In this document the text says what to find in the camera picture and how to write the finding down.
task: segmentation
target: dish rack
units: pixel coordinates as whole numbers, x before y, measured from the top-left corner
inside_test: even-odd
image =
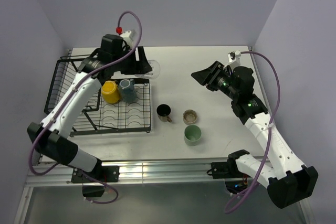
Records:
[[[57,61],[44,112],[49,114],[70,87],[84,58],[61,57]],[[121,79],[113,79],[118,84]],[[94,94],[77,117],[70,136],[122,132],[150,132],[151,90],[147,79],[134,78],[137,100],[106,103],[101,90]]]

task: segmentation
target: blue mug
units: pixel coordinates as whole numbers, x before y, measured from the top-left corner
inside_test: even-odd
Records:
[[[137,93],[135,92],[133,79],[121,80],[118,85],[118,90],[121,99],[126,103],[135,102],[135,100],[137,99]]]

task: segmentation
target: green cup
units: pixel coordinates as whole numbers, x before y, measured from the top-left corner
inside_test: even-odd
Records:
[[[189,125],[184,130],[184,141],[187,145],[194,146],[199,143],[202,131],[196,125]]]

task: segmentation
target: cable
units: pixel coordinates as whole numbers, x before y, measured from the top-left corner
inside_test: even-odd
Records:
[[[67,106],[67,104],[69,103],[70,99],[74,96],[74,94],[76,93],[75,90],[78,90],[78,88],[88,79],[90,78],[92,75],[98,73],[99,71],[101,70],[104,70],[106,68],[109,68],[115,64],[118,64],[119,62],[123,61],[124,59],[126,59],[128,56],[130,56],[132,53],[135,52],[136,48],[138,47],[139,43],[140,43],[140,40],[141,40],[141,36],[142,36],[142,25],[141,25],[141,22],[139,20],[139,18],[137,17],[137,15],[130,11],[130,10],[127,10],[125,12],[123,12],[119,19],[118,19],[118,26],[120,26],[120,21],[121,21],[121,18],[125,15],[125,14],[131,14],[138,22],[138,25],[139,25],[139,36],[138,36],[138,39],[137,41],[135,42],[134,44],[134,47],[132,48],[131,51],[129,51],[126,55],[124,55],[123,57],[121,57],[120,59],[118,60],[115,60],[107,65],[104,65],[100,68],[97,68],[95,69],[94,71],[91,71],[90,73],[88,73],[86,76],[84,76],[78,83],[77,85],[75,86],[74,89],[72,89],[72,91],[69,93],[69,95],[66,97],[66,99],[64,100],[63,104],[59,107],[58,111],[56,111],[55,115],[53,118],[51,118],[50,122],[42,129],[42,131],[37,135],[35,141],[33,142],[33,145],[32,145],[32,148],[30,150],[30,153],[29,153],[29,160],[28,160],[28,165],[29,165],[29,169],[30,171],[35,174],[35,175],[45,175],[47,174],[49,171],[51,171],[57,164],[53,165],[52,167],[50,167],[49,169],[47,169],[46,171],[42,172],[42,173],[39,173],[37,171],[34,170],[34,167],[33,167],[33,153],[34,153],[34,149],[35,147],[37,146],[38,142],[40,141],[41,137],[47,132],[47,130],[51,127],[51,125],[55,122],[55,118],[57,118],[60,113],[63,111],[63,109]]]
[[[87,178],[88,180],[90,180],[90,181],[92,181],[92,182],[100,183],[100,184],[102,184],[105,188],[110,188],[110,189],[112,189],[112,190],[115,192],[115,194],[116,194],[115,198],[112,199],[112,200],[109,200],[109,201],[96,201],[96,200],[93,200],[93,199],[90,199],[90,198],[85,198],[87,201],[89,201],[89,202],[91,202],[91,203],[95,203],[95,204],[105,205],[105,204],[109,204],[109,203],[115,202],[115,201],[118,199],[118,197],[119,197],[119,193],[118,193],[118,191],[117,191],[113,186],[111,186],[111,185],[109,185],[109,184],[107,184],[107,183],[105,183],[105,182],[99,181],[99,180],[97,180],[97,179],[95,179],[95,178],[90,177],[89,175],[87,175],[87,174],[86,174],[85,172],[83,172],[82,170],[80,170],[80,172],[81,172],[82,175],[83,175],[85,178]]]
[[[277,104],[276,104],[276,106],[275,106],[275,108],[274,108],[273,114],[271,115],[271,118],[270,118],[270,120],[269,120],[269,124],[271,124],[271,123],[273,122],[273,120],[274,120],[274,116],[275,116],[275,114],[277,113],[278,108],[279,108],[279,104],[280,104],[280,82],[279,82],[278,74],[277,74],[277,72],[276,72],[276,70],[275,70],[273,64],[270,62],[270,60],[269,60],[266,56],[262,55],[261,53],[259,53],[259,52],[254,52],[254,51],[243,51],[243,52],[241,52],[241,54],[242,54],[242,55],[243,55],[243,54],[253,54],[253,55],[258,55],[258,56],[264,58],[264,59],[268,62],[268,64],[271,66],[271,69],[273,70],[273,73],[274,73],[274,75],[275,75],[275,79],[276,79],[276,81],[277,81],[277,87],[278,87],[278,100],[277,100]],[[228,203],[227,203],[226,206],[225,206],[224,213],[226,213],[226,214],[231,214],[232,212],[234,212],[235,210],[237,210],[237,209],[242,205],[242,203],[246,200],[246,198],[247,198],[247,197],[248,197],[248,196],[249,196],[249,195],[250,195],[250,194],[257,188],[257,186],[259,185],[259,183],[258,183],[257,180],[258,180],[258,178],[259,178],[259,175],[260,175],[260,173],[261,173],[261,170],[262,170],[262,168],[263,168],[263,166],[264,166],[264,164],[265,164],[265,162],[266,162],[266,159],[267,159],[267,155],[268,155],[269,148],[270,148],[270,145],[271,145],[271,136],[272,136],[272,127],[269,127],[269,128],[268,128],[267,144],[266,144],[266,148],[265,148],[265,154],[264,154],[264,156],[262,157],[263,159],[261,160],[261,163],[260,163],[260,166],[259,166],[258,171],[257,171],[257,173],[256,173],[256,176],[254,177],[254,179],[253,179],[251,185],[250,185],[248,188],[244,189],[240,194],[235,195],[232,199],[230,199],[230,200],[228,201]],[[244,196],[242,197],[242,199],[241,199],[235,206],[233,206],[231,209],[229,209],[229,206],[232,204],[232,202],[233,202],[238,196],[240,196],[240,195],[244,195]]]

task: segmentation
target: gray floor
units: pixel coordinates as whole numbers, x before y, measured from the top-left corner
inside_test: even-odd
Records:
[[[109,205],[83,201],[81,187],[36,188],[25,223],[305,223],[299,205],[278,209],[261,186],[236,212],[225,215],[229,196],[223,185],[123,185],[117,187],[120,198]]]

